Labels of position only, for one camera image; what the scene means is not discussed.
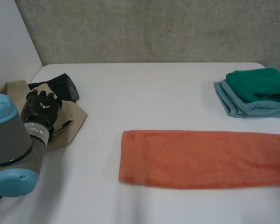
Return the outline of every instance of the beige cloth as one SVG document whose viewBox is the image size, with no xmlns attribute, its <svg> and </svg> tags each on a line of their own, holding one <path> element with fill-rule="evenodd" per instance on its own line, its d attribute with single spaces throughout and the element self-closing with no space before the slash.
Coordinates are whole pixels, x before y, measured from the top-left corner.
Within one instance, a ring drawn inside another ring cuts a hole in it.
<svg viewBox="0 0 280 224">
<path fill-rule="evenodd" d="M 44 90 L 48 94 L 53 92 L 47 84 L 42 84 L 35 88 L 38 92 Z M 19 114 L 26 103 L 26 95 L 31 90 L 25 80 L 19 80 L 14 82 L 8 82 L 0 87 L 0 93 L 8 95 L 13 103 L 17 106 Z M 57 121 L 54 124 L 54 128 L 60 127 L 68 120 L 73 120 L 73 124 L 67 127 L 62 132 L 54 136 L 53 140 L 48 144 L 47 149 L 55 149 L 68 146 L 75 138 L 77 132 L 83 125 L 87 118 L 85 113 L 77 104 L 71 101 L 62 101 L 62 108 L 58 114 Z"/>
</svg>

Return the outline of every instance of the white table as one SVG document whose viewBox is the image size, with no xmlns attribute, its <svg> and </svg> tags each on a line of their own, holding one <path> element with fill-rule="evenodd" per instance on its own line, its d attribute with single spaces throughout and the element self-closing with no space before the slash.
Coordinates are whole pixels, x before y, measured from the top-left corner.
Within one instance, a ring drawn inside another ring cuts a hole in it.
<svg viewBox="0 0 280 224">
<path fill-rule="evenodd" d="M 88 118 L 70 146 L 46 154 L 36 189 L 0 201 L 0 224 L 280 224 L 280 186 L 173 190 L 118 181 L 124 130 L 280 134 L 280 119 L 228 117 L 213 82 L 256 63 L 53 64 L 67 73 Z"/>
</svg>

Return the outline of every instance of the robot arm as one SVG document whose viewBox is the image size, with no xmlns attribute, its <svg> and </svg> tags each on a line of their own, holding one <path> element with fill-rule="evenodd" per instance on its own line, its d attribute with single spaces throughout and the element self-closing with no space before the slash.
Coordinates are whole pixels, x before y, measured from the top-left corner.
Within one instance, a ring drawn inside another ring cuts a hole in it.
<svg viewBox="0 0 280 224">
<path fill-rule="evenodd" d="M 32 91 L 20 117 L 12 100 L 0 94 L 0 196 L 33 191 L 61 107 L 53 93 Z"/>
</svg>

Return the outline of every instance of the orange towel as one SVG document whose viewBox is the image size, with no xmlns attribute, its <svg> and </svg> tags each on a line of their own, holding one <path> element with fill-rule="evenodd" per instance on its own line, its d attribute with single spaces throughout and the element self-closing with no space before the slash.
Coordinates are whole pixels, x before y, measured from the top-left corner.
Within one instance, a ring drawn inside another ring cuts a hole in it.
<svg viewBox="0 0 280 224">
<path fill-rule="evenodd" d="M 177 189 L 280 184 L 280 135 L 125 131 L 119 180 Z"/>
</svg>

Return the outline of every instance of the light blue joint cap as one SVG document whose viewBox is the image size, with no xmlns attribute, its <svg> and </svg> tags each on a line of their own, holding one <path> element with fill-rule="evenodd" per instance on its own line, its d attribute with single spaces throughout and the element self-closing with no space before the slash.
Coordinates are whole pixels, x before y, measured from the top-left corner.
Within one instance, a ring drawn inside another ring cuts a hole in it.
<svg viewBox="0 0 280 224">
<path fill-rule="evenodd" d="M 17 107 L 7 95 L 0 94 L 0 124 L 12 119 L 18 112 Z"/>
<path fill-rule="evenodd" d="M 35 188 L 39 175 L 29 169 L 12 168 L 0 171 L 0 196 L 19 197 Z"/>
</svg>

